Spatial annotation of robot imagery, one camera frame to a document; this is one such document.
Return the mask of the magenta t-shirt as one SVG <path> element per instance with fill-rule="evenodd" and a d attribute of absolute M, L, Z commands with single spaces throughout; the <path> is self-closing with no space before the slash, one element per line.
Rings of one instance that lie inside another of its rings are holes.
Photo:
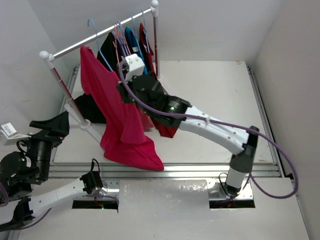
<path fill-rule="evenodd" d="M 137 107 L 124 104 L 117 85 L 119 78 L 107 70 L 87 46 L 80 48 L 80 79 L 106 118 L 100 141 L 104 157 L 115 163 L 149 171 L 163 171 L 152 139 L 145 135 Z"/>

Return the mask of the light blue wire hanger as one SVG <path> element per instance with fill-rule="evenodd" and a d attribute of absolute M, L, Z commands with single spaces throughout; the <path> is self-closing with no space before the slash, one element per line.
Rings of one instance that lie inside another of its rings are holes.
<path fill-rule="evenodd" d="M 105 62 L 105 64 L 108 66 L 109 70 L 112 72 L 113 68 L 111 67 L 111 65 L 109 64 L 109 62 L 107 61 L 106 57 L 104 56 L 104 54 L 102 53 L 101 50 L 101 45 L 100 45 L 100 41 L 99 41 L 99 37 L 98 37 L 98 29 L 96 27 L 96 24 L 94 22 L 94 20 L 92 20 L 91 18 L 89 18 L 87 20 L 87 27 L 90 26 L 90 24 L 92 24 L 92 26 L 94 27 L 94 31 L 95 31 L 95 42 L 96 42 L 96 46 L 97 46 L 97 51 L 100 54 L 100 56 L 102 57 L 103 61 Z"/>

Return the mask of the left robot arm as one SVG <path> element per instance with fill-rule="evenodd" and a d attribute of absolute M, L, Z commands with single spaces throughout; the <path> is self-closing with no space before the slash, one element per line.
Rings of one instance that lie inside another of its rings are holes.
<path fill-rule="evenodd" d="M 56 205 L 90 195 L 103 187 L 99 171 L 91 169 L 73 182 L 32 196 L 33 186 L 49 179 L 52 150 L 70 133 L 69 113 L 31 121 L 35 134 L 18 134 L 11 123 L 0 126 L 2 145 L 16 144 L 17 151 L 0 161 L 0 230 L 25 229 L 35 218 Z"/>

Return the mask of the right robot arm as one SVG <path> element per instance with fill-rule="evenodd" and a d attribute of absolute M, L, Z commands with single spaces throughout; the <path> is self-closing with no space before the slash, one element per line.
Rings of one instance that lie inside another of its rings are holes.
<path fill-rule="evenodd" d="M 220 183 L 224 195 L 235 198 L 247 174 L 253 169 L 259 129 L 246 129 L 218 124 L 217 119 L 203 113 L 188 101 L 166 94 L 162 85 L 150 75 L 133 76 L 118 82 L 117 90 L 125 104 L 134 103 L 157 124 L 197 134 L 231 152 L 225 182 Z"/>

